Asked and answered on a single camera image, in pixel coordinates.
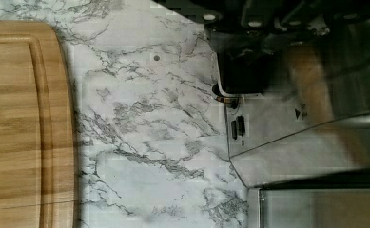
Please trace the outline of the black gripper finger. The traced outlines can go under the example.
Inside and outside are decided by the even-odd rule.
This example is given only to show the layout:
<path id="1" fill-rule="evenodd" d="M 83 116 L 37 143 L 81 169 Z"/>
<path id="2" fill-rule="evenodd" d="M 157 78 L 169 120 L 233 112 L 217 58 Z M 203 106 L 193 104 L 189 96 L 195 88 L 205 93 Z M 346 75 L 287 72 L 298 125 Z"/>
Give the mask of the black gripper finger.
<path id="1" fill-rule="evenodd" d="M 274 82 L 282 61 L 282 49 L 266 46 L 279 34 L 274 21 L 243 27 L 237 21 L 220 20 L 204 25 L 208 43 L 217 54 L 221 94 L 264 93 Z"/>

